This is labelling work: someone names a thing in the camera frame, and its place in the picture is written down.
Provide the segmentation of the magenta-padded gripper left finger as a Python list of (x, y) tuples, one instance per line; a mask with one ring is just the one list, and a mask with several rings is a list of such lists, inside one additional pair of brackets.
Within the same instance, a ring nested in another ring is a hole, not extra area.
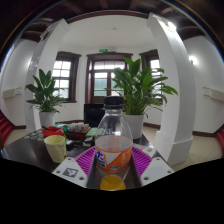
[(67, 157), (53, 174), (84, 188), (94, 186), (95, 147), (91, 147), (76, 157)]

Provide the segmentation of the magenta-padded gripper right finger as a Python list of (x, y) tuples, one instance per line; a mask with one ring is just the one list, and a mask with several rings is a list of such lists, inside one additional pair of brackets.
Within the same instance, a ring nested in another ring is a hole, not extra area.
[(128, 187), (139, 188), (173, 173), (153, 146), (134, 146)]

